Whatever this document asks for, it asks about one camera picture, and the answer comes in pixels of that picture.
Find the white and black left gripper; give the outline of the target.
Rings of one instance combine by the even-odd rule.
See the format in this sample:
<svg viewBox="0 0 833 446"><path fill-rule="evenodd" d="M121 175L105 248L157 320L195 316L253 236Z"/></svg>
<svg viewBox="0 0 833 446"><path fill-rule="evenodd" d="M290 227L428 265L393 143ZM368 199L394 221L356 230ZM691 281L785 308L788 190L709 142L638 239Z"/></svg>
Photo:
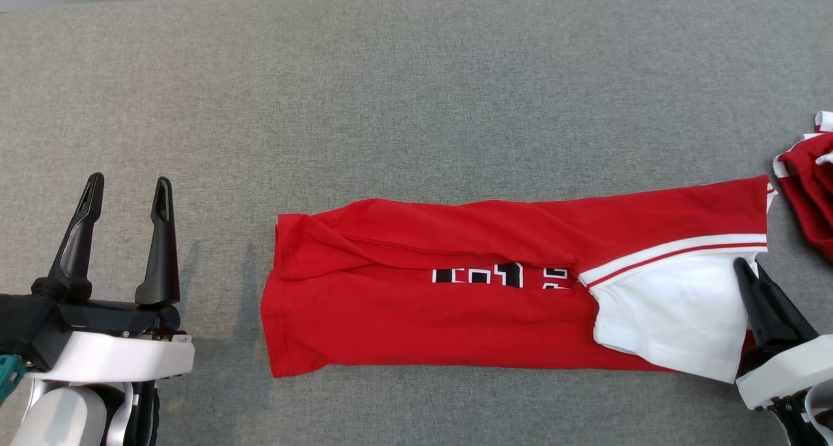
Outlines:
<svg viewBox="0 0 833 446"><path fill-rule="evenodd" d="M93 173L47 276L33 294L57 301L87 301L92 236L102 210L105 178ZM135 303L179 303L180 280L172 183L159 177L151 209L154 235ZM157 446L158 383L189 374L195 348L184 331L145 331L137 336L72 331L53 369L29 368L29 446Z"/></svg>

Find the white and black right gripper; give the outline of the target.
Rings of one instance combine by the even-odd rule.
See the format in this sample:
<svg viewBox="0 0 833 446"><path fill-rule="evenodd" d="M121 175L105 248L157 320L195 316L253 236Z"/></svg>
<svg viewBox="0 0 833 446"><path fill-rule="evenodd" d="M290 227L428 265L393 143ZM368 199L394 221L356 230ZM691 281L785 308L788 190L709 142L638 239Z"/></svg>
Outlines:
<svg viewBox="0 0 833 446"><path fill-rule="evenodd" d="M770 358L735 381L744 404L772 413L787 446L833 446L833 334L820 336L758 262L734 269L755 342L744 356Z"/></svg>

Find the red shorts with white trim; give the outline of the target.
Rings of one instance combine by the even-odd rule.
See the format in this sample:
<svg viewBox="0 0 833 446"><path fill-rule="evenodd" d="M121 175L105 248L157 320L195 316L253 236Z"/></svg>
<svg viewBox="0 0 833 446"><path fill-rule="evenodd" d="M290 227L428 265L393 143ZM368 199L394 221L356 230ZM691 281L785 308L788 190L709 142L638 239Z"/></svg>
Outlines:
<svg viewBox="0 0 833 446"><path fill-rule="evenodd" d="M833 111L819 111L814 132L774 158L773 172L806 240L833 263Z"/></svg>

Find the red and white basketball jersey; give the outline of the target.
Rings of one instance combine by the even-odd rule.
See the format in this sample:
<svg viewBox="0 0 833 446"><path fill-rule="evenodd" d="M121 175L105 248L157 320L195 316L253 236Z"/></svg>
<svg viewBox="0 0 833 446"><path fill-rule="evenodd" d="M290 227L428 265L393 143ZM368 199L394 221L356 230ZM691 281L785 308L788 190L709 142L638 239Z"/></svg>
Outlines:
<svg viewBox="0 0 833 446"><path fill-rule="evenodd" d="M733 268L767 176L556 202L365 199L282 214L261 315L277 378L330 364L678 371L731 383Z"/></svg>

